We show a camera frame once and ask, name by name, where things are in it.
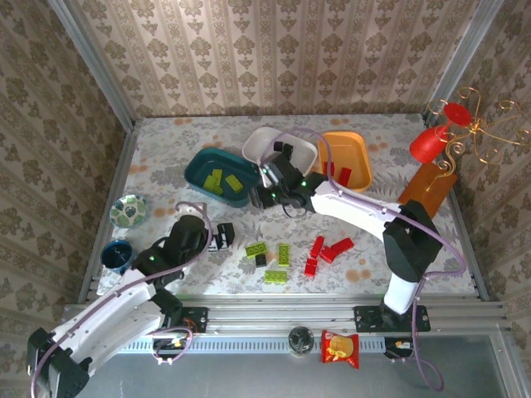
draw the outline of red cup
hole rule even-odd
[[[447,126],[424,130],[409,146],[409,152],[421,163],[431,163],[445,150]]]

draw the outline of green lego brick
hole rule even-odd
[[[267,246],[264,242],[255,243],[246,247],[247,258],[252,259],[255,255],[263,255],[267,253]]]
[[[288,273],[285,271],[266,271],[264,282],[271,284],[285,284],[288,281]]]
[[[290,245],[279,244],[279,267],[290,266]]]
[[[223,194],[223,190],[220,187],[212,187],[212,189],[210,189],[209,191],[215,193],[216,195]]]
[[[212,188],[214,188],[215,186],[216,186],[216,178],[214,178],[213,176],[207,176],[205,183],[202,184],[202,187],[208,191],[211,191]]]
[[[238,180],[234,174],[231,174],[229,177],[225,178],[225,181],[227,181],[235,193],[241,192],[243,189],[243,185],[241,185],[240,180]]]
[[[221,170],[220,168],[215,168],[214,170],[212,170],[212,176],[216,178],[216,185],[218,187],[222,184],[222,175],[223,170]]]

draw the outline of chip bag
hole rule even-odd
[[[341,336],[323,330],[321,335],[321,360],[328,362],[348,362],[359,369],[359,336]]]

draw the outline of red object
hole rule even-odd
[[[343,240],[340,240],[335,245],[331,245],[330,249],[335,251],[338,255],[341,253],[344,253],[345,251],[352,249],[354,247],[354,242],[350,240],[350,238],[345,238]]]
[[[317,272],[317,260],[316,259],[307,259],[306,268],[304,268],[304,275],[313,278]]]
[[[421,163],[431,163],[446,147],[448,126],[424,130],[409,146],[409,152]]]
[[[327,162],[323,162],[323,173],[324,173],[324,175],[328,175],[328,171],[327,171],[327,168],[326,168],[327,164],[328,164],[328,161]],[[330,173],[332,175],[334,175],[334,173],[335,173],[334,162],[330,163]]]
[[[348,362],[353,368],[359,369],[359,336],[341,336],[323,330],[321,334],[321,361]]]
[[[342,167],[341,174],[339,174],[339,185],[346,187],[348,185],[348,179],[350,178],[351,169]]]
[[[470,114],[470,111],[463,105],[450,102],[449,104],[445,105],[442,111],[445,113],[448,120],[461,127],[466,127],[472,123],[472,115]]]
[[[329,264],[332,264],[332,262],[335,260],[335,258],[339,255],[339,253],[336,253],[335,251],[333,251],[331,248],[329,248],[328,246],[325,246],[321,252],[319,253],[319,256],[321,257],[321,259],[323,259],[324,261],[326,261],[327,263]]]
[[[319,252],[321,251],[321,248],[323,247],[324,243],[324,236],[318,236],[315,238],[314,245],[312,246],[312,250],[309,253],[309,256],[312,259],[316,259],[319,256]]]

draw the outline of patterned wall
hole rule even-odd
[[[137,117],[420,112],[479,0],[70,0]]]
[[[74,303],[124,131],[47,3],[0,1],[0,396]]]
[[[505,1],[460,85],[485,98],[481,114],[508,116],[493,106],[512,98],[524,117],[492,129],[515,139],[531,130],[531,2]],[[482,146],[491,145],[485,140]],[[461,162],[460,203],[490,294],[505,302],[524,365],[531,377],[531,148],[497,144],[499,165],[484,165],[469,151]]]

